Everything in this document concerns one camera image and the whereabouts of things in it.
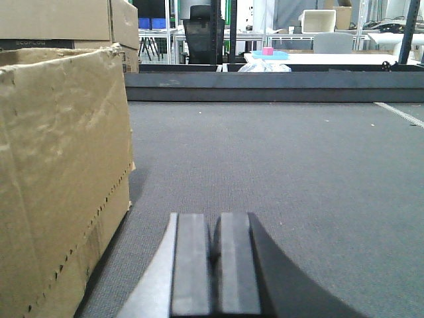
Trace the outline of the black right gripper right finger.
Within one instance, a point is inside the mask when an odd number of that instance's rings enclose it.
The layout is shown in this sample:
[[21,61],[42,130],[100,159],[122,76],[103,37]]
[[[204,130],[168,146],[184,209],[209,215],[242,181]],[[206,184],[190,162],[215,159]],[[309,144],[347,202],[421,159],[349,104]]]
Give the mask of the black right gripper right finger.
[[310,278],[253,213],[223,213],[214,234],[218,317],[362,317]]

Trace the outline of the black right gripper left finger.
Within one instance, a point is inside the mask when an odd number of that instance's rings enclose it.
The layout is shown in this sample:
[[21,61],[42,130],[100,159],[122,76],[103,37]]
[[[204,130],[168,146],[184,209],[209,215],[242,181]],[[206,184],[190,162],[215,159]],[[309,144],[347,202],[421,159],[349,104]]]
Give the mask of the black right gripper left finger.
[[162,242],[118,317],[212,315],[209,229],[199,213],[171,213]]

